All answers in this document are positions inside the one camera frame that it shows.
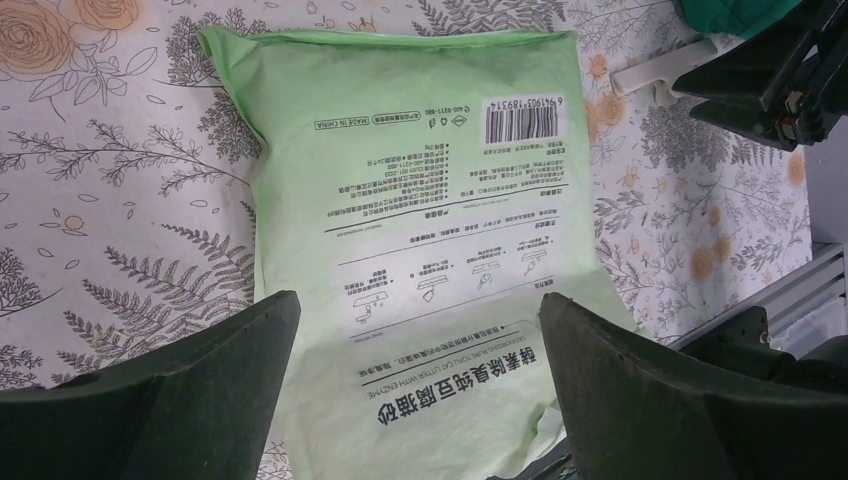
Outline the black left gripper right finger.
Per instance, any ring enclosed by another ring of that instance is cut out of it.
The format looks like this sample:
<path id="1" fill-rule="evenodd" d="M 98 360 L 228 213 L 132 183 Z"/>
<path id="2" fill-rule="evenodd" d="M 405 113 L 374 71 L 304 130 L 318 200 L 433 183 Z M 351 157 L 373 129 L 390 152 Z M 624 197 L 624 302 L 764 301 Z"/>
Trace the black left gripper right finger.
<path id="1" fill-rule="evenodd" d="M 724 373 L 558 293 L 541 328 L 582 479 L 763 479 L 794 413 L 776 386 Z"/>

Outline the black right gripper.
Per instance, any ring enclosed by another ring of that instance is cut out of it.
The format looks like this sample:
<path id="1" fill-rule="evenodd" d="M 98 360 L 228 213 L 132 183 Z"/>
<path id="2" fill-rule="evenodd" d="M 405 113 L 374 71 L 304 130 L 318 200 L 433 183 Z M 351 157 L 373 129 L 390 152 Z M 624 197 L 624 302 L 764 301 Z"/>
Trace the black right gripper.
<path id="1" fill-rule="evenodd" d="M 793 151 L 820 143 L 847 115 L 847 3 L 802 1 L 673 89 L 716 101 L 694 106 L 691 118 L 758 144 Z"/>

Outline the green cat litter bag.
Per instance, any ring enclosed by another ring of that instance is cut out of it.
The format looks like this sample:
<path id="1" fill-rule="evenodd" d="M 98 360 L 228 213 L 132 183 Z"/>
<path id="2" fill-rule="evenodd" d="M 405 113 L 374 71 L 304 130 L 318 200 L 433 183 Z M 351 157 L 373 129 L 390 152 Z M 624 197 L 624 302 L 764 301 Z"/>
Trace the green cat litter bag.
<path id="1" fill-rule="evenodd" d="M 262 146 L 255 295 L 301 306 L 294 477 L 511 478 L 551 451 L 543 297 L 635 329 L 596 255 L 576 34 L 198 39 Z"/>

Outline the beige bag sealing clip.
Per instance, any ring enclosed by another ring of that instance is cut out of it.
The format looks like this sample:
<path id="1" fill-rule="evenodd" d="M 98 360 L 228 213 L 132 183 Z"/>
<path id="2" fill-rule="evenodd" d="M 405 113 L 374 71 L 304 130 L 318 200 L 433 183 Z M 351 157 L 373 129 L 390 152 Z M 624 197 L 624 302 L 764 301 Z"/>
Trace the beige bag sealing clip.
<path id="1" fill-rule="evenodd" d="M 673 85 L 684 74 L 718 56 L 718 49 L 709 38 L 674 49 L 610 74 L 612 91 L 619 96 L 629 95 L 647 87 L 654 88 L 654 101 L 659 106 L 674 104 L 681 94 Z"/>

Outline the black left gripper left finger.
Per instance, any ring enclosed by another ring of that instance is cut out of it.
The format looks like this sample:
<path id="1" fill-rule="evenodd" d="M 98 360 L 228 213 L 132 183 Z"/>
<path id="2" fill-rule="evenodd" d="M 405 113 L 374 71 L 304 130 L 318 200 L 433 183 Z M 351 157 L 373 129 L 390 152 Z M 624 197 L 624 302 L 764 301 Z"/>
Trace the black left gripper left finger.
<path id="1" fill-rule="evenodd" d="M 228 319 L 54 389 L 57 479 L 252 479 L 300 318 L 281 291 Z"/>

